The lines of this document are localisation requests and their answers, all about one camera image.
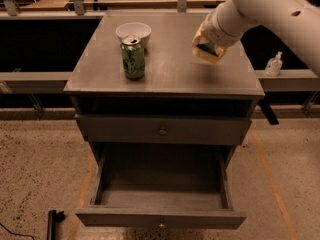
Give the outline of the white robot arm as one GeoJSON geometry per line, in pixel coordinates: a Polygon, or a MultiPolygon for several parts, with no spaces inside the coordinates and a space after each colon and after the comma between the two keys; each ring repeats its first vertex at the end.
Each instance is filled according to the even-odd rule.
{"type": "Polygon", "coordinates": [[[218,62],[249,29],[262,25],[314,73],[320,73],[320,8],[305,0],[226,0],[199,26],[192,52],[218,62]]]}

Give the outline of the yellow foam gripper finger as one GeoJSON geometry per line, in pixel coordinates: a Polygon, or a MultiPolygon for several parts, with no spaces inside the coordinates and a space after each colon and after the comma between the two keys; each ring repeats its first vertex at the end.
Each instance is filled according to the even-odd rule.
{"type": "Polygon", "coordinates": [[[204,38],[204,28],[203,28],[203,25],[200,25],[200,27],[198,28],[192,40],[192,47],[195,48],[198,44],[200,44],[203,38],[204,38]]]}
{"type": "Polygon", "coordinates": [[[218,55],[214,56],[200,50],[197,46],[192,49],[192,52],[195,56],[213,64],[216,64],[226,53],[226,50],[223,47],[219,47],[219,46],[216,46],[216,51],[218,52],[218,55]]]}

